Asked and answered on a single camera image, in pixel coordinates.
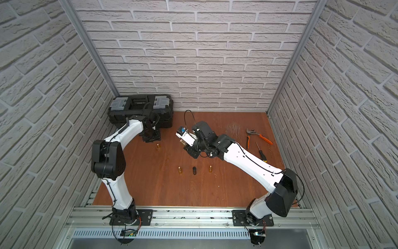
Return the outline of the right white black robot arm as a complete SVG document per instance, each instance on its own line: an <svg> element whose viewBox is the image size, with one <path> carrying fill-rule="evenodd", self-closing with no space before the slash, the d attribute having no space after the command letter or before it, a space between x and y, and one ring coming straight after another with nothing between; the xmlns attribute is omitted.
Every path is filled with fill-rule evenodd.
<svg viewBox="0 0 398 249"><path fill-rule="evenodd" d="M257 224L270 214L287 217L298 193L297 175L290 169L279 169L259 159L226 134L217 136L210 126L200 121L192 133L181 126L176 132L184 150L194 159L201 153L208 158L220 158L250 175L259 182L267 194L254 199L246 209L247 220Z"/></svg>

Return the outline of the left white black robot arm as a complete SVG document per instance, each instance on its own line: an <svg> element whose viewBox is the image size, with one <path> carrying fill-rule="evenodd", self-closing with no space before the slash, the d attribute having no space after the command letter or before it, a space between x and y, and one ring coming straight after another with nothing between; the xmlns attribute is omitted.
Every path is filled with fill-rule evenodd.
<svg viewBox="0 0 398 249"><path fill-rule="evenodd" d="M132 224L137 220L135 202L124 178L126 160L123 150L138 135L149 142L159 140L160 132L156 130L159 120L160 116L154 113L127 117L125 124L114 134L93 142L91 171L105 184L112 199L109 215L112 225Z"/></svg>

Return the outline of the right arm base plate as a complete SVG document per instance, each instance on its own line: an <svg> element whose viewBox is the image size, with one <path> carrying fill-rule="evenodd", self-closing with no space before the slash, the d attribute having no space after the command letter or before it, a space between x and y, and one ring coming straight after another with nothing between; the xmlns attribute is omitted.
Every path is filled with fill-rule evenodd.
<svg viewBox="0 0 398 249"><path fill-rule="evenodd" d="M246 226L246 227L273 227L274 220L271 214L258 219L255 216L246 213L246 210L233 210L232 211L233 226Z"/></svg>

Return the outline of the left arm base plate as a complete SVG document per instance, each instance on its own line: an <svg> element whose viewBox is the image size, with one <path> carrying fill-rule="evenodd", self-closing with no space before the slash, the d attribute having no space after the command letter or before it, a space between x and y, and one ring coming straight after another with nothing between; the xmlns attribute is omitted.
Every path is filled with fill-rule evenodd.
<svg viewBox="0 0 398 249"><path fill-rule="evenodd" d="M149 226L153 212L153 209L138 209L132 217L114 213L110 217L109 224L111 226Z"/></svg>

